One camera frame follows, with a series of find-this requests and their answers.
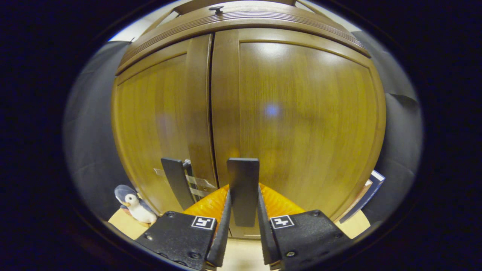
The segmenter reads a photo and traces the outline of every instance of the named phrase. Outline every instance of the blue book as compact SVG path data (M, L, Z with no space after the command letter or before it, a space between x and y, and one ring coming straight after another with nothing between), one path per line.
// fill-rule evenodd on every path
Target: blue book
M345 222L354 214L356 214L358 211L360 211L370 201L373 195L375 195L375 193L378 191L378 189L380 188L384 180L385 180L384 176L382 176L380 173L378 173L375 170L372 171L372 175L370 176L370 181L372 181L373 184L370 186L370 188L365 193L365 195L360 199L360 201L344 217L340 219L340 223Z

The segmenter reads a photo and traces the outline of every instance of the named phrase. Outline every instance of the white wall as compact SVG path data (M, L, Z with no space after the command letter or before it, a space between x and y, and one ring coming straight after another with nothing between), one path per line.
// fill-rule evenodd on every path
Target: white wall
M124 28L124 30L120 31L112 37L109 41L130 41L133 39L135 41L139 36L150 26L156 21L159 17L164 15L166 12L171 10L172 8L175 8L181 4L184 4L186 2L189 2L190 0L178 0L175 2L172 2L168 5L165 5L148 15L140 18L139 20L135 21L128 27ZM347 20L343 19L342 17L334 14L333 12L322 8L321 6L314 4L312 2L306 1L308 4L310 4L312 7L319 9L323 14L325 14L327 17L330 19L334 20L335 22L341 24L344 28L346 28L348 31L353 32L353 31L359 31L360 29L356 26L354 26L352 23L348 22Z

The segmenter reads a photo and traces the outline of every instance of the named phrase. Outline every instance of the wooden cabinet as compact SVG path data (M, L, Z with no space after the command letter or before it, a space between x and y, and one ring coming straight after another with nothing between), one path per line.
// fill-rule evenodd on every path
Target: wooden cabinet
M116 78L112 124L124 169L158 214L182 211L161 158L190 159L197 177L216 183L209 125L212 35L149 55Z
M366 50L326 17L243 2L226 3L222 15L187 13L133 43L112 106L124 168L163 213L182 209L154 172L162 157L190 159L195 177L219 186L228 183L228 158L258 158L261 183L335 219L381 150L378 73ZM257 225L232 221L230 229L233 237L259 238Z
M258 158L259 181L333 219L362 189L385 129L371 61L313 35L263 28L216 33L212 66L219 184L229 157ZM231 226L234 235L259 229Z

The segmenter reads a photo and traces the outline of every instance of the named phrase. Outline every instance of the gray fabric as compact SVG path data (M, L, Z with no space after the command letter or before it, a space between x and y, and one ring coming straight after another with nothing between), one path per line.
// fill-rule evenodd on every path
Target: gray fabric
M352 34L372 55L385 93L404 95L418 101L410 79L388 50L365 31L353 31Z
M385 91L387 125L375 170L386 177L362 208L378 225L399 206L415 179L423 142L421 109L409 78L388 50L364 31L353 35L372 55Z
M81 198L101 219L119 208L114 189L132 186L117 154L110 99L115 71L129 42L104 45L72 86L64 115L64 152Z
M387 125L375 170L386 177L362 208L368 221L385 220L402 203L413 184L422 149L422 119L418 103L406 96L385 94Z

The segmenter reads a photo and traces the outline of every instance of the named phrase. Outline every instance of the orange soft gripper pad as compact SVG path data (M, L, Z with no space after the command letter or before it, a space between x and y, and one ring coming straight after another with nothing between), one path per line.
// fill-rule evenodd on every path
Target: orange soft gripper pad
M259 187L261 188L261 194L263 194L268 218L306 212L303 208L266 185L260 183Z
M261 194L266 205L268 218L279 217L285 215L295 215L305 212L304 209L296 205L294 202L288 200L283 195L275 190L259 184ZM224 204L226 196L228 195L229 185L223 186L220 189L207 195L200 201L193 204L188 209L184 210L183 214L202 217L214 217L219 222L223 216Z
M183 214L201 217L214 217L217 220L217 227L223 216L224 203L228 195L229 185L223 186L220 189L205 196L200 201L193 204L188 209L184 210Z

